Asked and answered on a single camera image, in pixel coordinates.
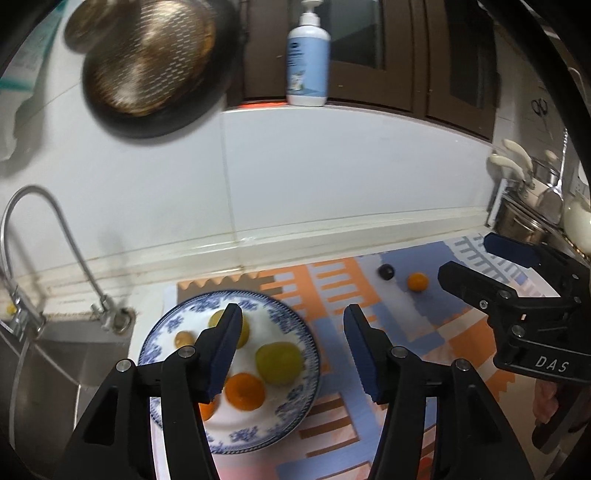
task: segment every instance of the white kettle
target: white kettle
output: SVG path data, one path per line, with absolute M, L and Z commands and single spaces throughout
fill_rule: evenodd
M 591 207 L 579 195 L 566 204 L 563 215 L 564 232 L 585 255 L 591 256 Z

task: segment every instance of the scissors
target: scissors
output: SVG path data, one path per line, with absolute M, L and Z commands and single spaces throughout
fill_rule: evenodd
M 531 109 L 534 113 L 539 116 L 542 121 L 544 122 L 544 128 L 546 133 L 550 136 L 551 140 L 554 140 L 552 137 L 552 132 L 548 129 L 548 124 L 546 123 L 546 116 L 548 115 L 548 103 L 543 98 L 538 98 L 537 100 L 531 101 Z

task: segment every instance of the faucet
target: faucet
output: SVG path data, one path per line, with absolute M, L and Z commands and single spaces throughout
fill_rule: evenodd
M 80 250 L 78 249 L 78 246 L 72 237 L 72 233 L 68 227 L 66 218 L 61 211 L 59 203 L 51 193 L 39 185 L 26 185 L 19 189 L 8 202 L 6 209 L 4 210 L 4 214 L 2 215 L 2 220 L 0 221 L 0 277 L 6 285 L 12 302 L 16 307 L 16 313 L 13 315 L 10 322 L 3 326 L 5 326 L 19 340 L 21 340 L 24 336 L 27 326 L 31 326 L 33 333 L 38 335 L 47 321 L 46 317 L 37 310 L 31 299 L 25 294 L 22 288 L 19 287 L 18 283 L 14 279 L 12 273 L 12 263 L 8 253 L 8 221 L 10 220 L 12 211 L 19 200 L 30 193 L 35 193 L 45 198 L 45 200 L 49 203 L 56 214 L 61 231 L 64 233 L 68 245 L 70 245 L 70 249 L 74 254 L 74 257 L 76 257 L 76 261 L 92 285 L 92 288 L 98 295 L 99 306 L 92 304 L 90 307 L 93 312 L 93 316 L 100 320 L 103 329 L 110 330 L 118 334 L 123 334 L 133 321 L 133 311 L 130 309 L 119 308 L 115 304 L 113 298 L 109 297 L 107 294 L 105 294 L 105 292 L 103 292 L 100 285 L 97 283 L 95 276 L 88 268 L 86 261 L 82 257 Z

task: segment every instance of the blue floral pattern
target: blue floral pattern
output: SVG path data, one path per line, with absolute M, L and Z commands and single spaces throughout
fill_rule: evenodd
M 189 307 L 189 310 L 191 310 L 191 312 L 205 312 L 205 310 L 211 310 L 211 309 L 219 309 L 220 307 L 220 301 L 221 298 L 219 297 L 214 297 L 214 298 L 210 298 L 210 297 L 206 297 L 200 300 L 200 297 L 195 297 L 192 300 L 196 300 L 194 301 L 191 306 Z
M 168 333 L 172 333 L 174 330 L 176 330 L 181 325 L 182 322 L 183 322 L 183 317 L 180 315 L 177 315 L 176 317 L 171 317 L 166 322 L 166 331 Z
M 320 358 L 310 329 L 305 322 L 288 306 L 266 295 L 241 291 L 223 290 L 199 295 L 179 304 L 166 313 L 148 334 L 139 354 L 138 365 L 159 362 L 173 352 L 174 333 L 185 329 L 195 331 L 196 316 L 205 323 L 215 311 L 225 308 L 228 303 L 236 303 L 249 312 L 253 318 L 257 311 L 279 327 L 284 335 L 290 335 L 300 348 L 304 358 L 304 372 L 290 390 L 285 391 L 269 410 L 268 416 L 256 424 L 237 424 L 231 433 L 216 431 L 205 424 L 207 442 L 215 454 L 244 453 L 266 447 L 291 432 L 308 413 L 319 386 Z M 150 415 L 162 427 L 160 399 L 150 399 Z
M 230 441 L 232 443 L 250 442 L 253 438 L 256 437 L 257 432 L 258 432 L 258 426 L 256 426 L 256 425 L 250 429 L 238 430 L 237 432 L 232 432 L 230 434 Z

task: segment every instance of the orange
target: orange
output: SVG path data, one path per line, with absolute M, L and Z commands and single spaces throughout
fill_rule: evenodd
M 228 378 L 226 398 L 238 410 L 256 410 L 265 401 L 265 386 L 254 375 L 240 373 Z
M 424 273 L 412 273 L 407 278 L 408 289 L 411 291 L 423 291 L 429 286 L 429 277 Z
M 219 399 L 216 395 L 215 397 L 213 397 L 213 401 L 211 401 L 210 403 L 195 402 L 194 406 L 195 407 L 199 406 L 199 412 L 201 413 L 201 419 L 203 421 L 208 421 L 211 417 L 213 417 L 213 414 L 217 410 L 218 404 L 219 404 Z

